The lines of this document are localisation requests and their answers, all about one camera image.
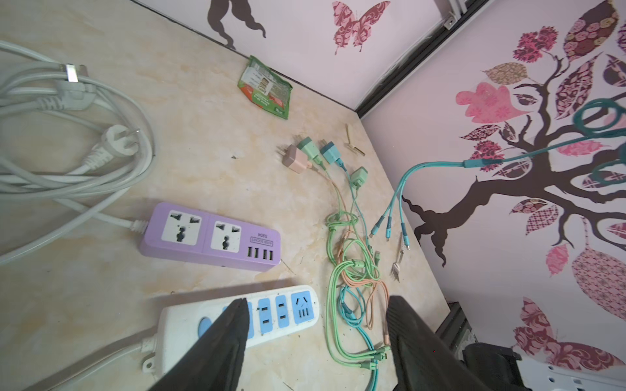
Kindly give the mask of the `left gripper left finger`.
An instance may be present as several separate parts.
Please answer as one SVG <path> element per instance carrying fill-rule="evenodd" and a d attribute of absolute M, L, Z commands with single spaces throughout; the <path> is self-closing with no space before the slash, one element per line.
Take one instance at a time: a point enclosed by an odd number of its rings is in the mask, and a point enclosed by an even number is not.
<path fill-rule="evenodd" d="M 249 334 L 249 306 L 233 301 L 153 390 L 235 390 Z"/>

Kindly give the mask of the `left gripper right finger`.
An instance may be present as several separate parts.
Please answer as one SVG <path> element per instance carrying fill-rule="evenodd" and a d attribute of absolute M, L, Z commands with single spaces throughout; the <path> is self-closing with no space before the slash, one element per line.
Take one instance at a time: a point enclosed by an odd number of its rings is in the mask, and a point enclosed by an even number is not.
<path fill-rule="evenodd" d="M 386 323 L 397 390 L 486 390 L 401 296 L 391 296 Z"/>

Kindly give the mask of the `light green charger plug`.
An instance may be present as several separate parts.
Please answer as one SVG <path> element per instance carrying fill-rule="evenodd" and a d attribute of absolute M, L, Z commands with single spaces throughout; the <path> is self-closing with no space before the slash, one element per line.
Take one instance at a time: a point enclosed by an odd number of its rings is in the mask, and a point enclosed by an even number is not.
<path fill-rule="evenodd" d="M 297 148 L 307 156 L 309 161 L 313 161 L 316 165 L 321 167 L 322 170 L 325 170 L 321 151 L 310 137 L 300 140 L 297 144 Z"/>

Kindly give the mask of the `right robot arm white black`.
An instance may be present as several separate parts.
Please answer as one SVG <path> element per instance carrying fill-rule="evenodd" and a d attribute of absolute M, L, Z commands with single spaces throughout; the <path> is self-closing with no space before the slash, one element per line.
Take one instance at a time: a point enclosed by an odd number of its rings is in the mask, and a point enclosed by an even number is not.
<path fill-rule="evenodd" d="M 522 356 L 511 348 L 474 343 L 463 350 L 468 369 L 490 390 L 529 390 L 518 368 Z"/>

